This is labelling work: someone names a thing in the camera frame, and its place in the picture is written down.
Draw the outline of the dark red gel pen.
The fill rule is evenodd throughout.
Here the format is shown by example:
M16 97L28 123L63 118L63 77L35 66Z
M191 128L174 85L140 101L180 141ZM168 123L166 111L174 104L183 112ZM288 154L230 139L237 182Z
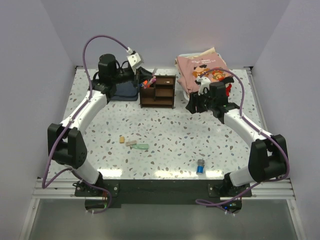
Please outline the dark red gel pen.
M153 71L152 71L152 76L153 76L153 77L156 75L157 70L158 70L157 67L155 67L155 68L153 69Z

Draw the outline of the blue grey pencil sharpener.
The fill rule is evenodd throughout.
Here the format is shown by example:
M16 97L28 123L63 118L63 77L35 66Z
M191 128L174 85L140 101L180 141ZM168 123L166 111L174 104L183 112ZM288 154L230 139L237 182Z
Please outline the blue grey pencil sharpener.
M197 161L197 169L196 169L196 173L197 174L203 174L204 172L204 167L205 167L205 161L203 159L199 159Z

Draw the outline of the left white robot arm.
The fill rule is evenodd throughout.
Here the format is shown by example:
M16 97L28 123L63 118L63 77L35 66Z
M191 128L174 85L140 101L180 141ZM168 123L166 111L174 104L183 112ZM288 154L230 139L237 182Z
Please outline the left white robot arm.
M47 176L51 161L66 166L86 185L86 191L92 196L99 196L105 191L102 174L96 170L87 158L87 147L83 138L85 131L96 115L116 94L117 86L126 82L137 87L145 76L151 73L143 70L143 58L132 52L127 56L128 66L119 65L112 54L101 55L98 72L89 77L87 94L75 110L61 123L52 123L47 129L48 161L42 178L42 188L50 182Z

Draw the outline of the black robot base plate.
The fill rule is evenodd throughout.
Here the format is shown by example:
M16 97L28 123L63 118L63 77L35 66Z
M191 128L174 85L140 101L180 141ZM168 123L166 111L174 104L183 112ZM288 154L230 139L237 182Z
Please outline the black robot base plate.
M105 179L103 188L111 194L111 208L122 205L194 205L197 199L219 203L250 186L223 187L222 180L129 180Z

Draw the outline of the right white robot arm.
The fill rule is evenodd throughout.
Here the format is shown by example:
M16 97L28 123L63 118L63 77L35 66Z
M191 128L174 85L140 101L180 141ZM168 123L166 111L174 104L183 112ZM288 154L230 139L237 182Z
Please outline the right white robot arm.
M235 196L241 187L286 177L290 171L285 138L273 135L242 113L240 106L228 101L225 84L210 82L206 77L196 80L197 92L189 95L186 109L191 113L211 111L222 124L234 130L249 146L248 165L224 175L220 195Z

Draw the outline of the black orange highlighter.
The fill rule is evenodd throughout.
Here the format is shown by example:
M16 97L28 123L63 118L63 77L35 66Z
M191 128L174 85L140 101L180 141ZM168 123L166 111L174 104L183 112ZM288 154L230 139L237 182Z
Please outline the black orange highlighter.
M144 89L146 89L148 87L148 82L145 81L145 82L142 83L142 85L143 85Z

